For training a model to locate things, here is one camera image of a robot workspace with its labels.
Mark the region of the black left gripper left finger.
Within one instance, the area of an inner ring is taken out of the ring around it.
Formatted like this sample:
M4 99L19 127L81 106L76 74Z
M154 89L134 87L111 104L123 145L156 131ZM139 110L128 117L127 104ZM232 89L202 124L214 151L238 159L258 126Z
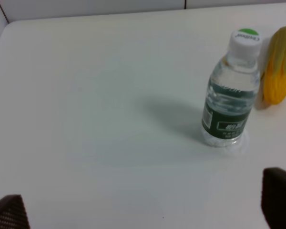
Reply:
M0 229L29 229L30 224L21 195L0 199Z

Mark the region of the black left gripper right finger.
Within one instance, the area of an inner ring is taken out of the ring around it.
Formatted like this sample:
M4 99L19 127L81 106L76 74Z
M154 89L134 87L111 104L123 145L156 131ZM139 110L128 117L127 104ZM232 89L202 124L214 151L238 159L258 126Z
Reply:
M263 170L261 209L271 229L286 229L286 171Z

